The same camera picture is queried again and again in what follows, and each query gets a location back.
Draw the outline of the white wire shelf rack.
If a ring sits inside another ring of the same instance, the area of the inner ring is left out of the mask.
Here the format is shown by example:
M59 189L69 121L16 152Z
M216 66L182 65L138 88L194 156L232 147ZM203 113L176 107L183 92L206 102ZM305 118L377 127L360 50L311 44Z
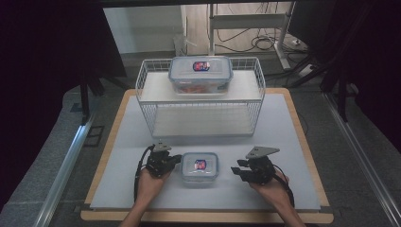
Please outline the white wire shelf rack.
M154 137L252 135L265 96L256 57L229 58L234 76L222 95L176 94L168 79L172 59L144 60L135 84Z

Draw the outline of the black metal stand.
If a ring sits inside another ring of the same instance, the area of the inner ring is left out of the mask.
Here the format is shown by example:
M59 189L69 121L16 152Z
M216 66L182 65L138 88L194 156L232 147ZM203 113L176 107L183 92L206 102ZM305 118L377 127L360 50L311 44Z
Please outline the black metal stand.
M79 89L82 108L82 125L85 125L91 116L88 91L91 91L94 96L103 96L105 89L98 76L87 73L82 73L80 75Z
M344 122L347 122L346 116L346 98L349 96L347 90L348 70L341 63L332 63L328 68L326 75L320 85L324 93L331 93L334 87L338 88L337 92L337 112Z

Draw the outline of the small clear food container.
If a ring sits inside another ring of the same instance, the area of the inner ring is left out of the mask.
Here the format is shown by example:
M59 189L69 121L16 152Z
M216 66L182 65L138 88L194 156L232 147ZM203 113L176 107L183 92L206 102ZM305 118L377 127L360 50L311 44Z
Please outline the small clear food container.
M187 152L182 156L181 174L185 183L213 183L219 174L214 152Z

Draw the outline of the person's left hand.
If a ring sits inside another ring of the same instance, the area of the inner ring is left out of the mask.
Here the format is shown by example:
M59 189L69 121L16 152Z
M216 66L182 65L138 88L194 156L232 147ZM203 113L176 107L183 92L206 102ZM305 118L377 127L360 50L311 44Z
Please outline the person's left hand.
M135 202L142 205L150 205L163 189L169 176L170 172L167 172L162 177L155 178L146 168L142 169Z

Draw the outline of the white table mat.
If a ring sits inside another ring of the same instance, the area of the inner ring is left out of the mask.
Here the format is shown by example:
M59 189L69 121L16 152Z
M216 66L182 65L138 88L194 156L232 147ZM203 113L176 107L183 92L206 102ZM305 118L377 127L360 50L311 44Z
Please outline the white table mat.
M130 96L105 171L96 189L94 209L126 209L133 204L133 178L144 150L155 143L140 110ZM321 208L318 193L307 167L300 140L285 97L265 95L252 137L204 137L166 139L173 154L214 152L218 156L218 176L211 183L187 183L175 168L151 204L152 209L246 210L267 209L261 197L232 172L236 161L255 146L278 148L269 156L289 176L295 207L302 211Z

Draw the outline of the large clear food container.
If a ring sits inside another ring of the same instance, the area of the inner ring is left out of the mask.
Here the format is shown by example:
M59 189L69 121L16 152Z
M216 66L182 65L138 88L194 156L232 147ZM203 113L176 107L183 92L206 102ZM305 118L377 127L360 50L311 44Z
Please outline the large clear food container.
M234 76L231 60L224 56L176 57L168 79L176 94L222 95Z

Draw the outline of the person's right hand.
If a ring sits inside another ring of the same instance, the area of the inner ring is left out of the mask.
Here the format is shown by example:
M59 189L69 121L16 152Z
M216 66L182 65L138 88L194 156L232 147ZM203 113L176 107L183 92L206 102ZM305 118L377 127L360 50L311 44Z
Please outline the person's right hand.
M288 210L292 207L287 190L276 179L265 184L250 183L250 187L276 211Z

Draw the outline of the white metal stand frame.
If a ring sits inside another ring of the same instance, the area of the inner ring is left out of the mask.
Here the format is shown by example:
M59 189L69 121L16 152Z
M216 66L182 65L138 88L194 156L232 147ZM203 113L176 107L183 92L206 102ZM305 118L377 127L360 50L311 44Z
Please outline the white metal stand frame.
M208 54L215 54L215 30L216 29L242 29L242 28L280 28L281 33L277 41L273 43L276 55L285 71L290 69L283 44L288 31L289 21L293 12L295 2L292 1L284 13L268 14L237 14L218 15L215 14L214 4L209 4L209 49Z

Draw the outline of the aluminium floor rail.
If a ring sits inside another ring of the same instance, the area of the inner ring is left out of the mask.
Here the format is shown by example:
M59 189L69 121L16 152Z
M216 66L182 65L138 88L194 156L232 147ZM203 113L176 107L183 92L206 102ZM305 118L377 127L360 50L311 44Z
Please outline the aluminium floor rail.
M350 149L354 153L361 171L367 179L370 187L375 193L384 213L390 221L392 227L401 227L401 209L396 204L388 187L379 178L375 168L365 153L363 147L356 138L349 123L344 121L337 110L337 103L331 94L323 93L323 98L326 100L333 117L335 118L341 133L343 134Z
M61 164L55 181L50 187L50 190L44 200L41 210L34 221L32 227L48 227L53 215L55 214L58 203L61 199L64 188L71 176L74 165L78 159L81 148L85 142L85 138L92 124L87 122L85 125L78 127L78 131L69 147L64 160Z

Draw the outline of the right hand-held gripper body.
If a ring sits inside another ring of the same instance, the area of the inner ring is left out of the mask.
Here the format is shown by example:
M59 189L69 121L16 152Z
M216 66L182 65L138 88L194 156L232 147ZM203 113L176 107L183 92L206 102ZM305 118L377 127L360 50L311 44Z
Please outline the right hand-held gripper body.
M245 167L250 171L244 177L248 183L268 183L275 175L275 168L269 155L278 152L279 148L268 148L255 146L247 155Z

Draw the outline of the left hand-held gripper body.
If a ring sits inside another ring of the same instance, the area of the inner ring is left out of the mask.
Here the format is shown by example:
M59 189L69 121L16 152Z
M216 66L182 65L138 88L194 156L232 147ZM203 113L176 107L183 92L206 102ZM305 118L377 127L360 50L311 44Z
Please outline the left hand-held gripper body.
M171 146L162 142L154 146L146 164L146 169L153 177L160 178L170 167L175 166L172 160L173 156L169 155L170 150Z

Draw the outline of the white power strip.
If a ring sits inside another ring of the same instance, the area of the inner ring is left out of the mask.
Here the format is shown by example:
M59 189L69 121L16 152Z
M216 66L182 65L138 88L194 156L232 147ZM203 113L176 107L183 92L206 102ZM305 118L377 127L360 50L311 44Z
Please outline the white power strip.
M304 69L302 69L299 73L298 76L300 78L305 77L309 73L311 73L315 69L315 66L313 64L308 64Z

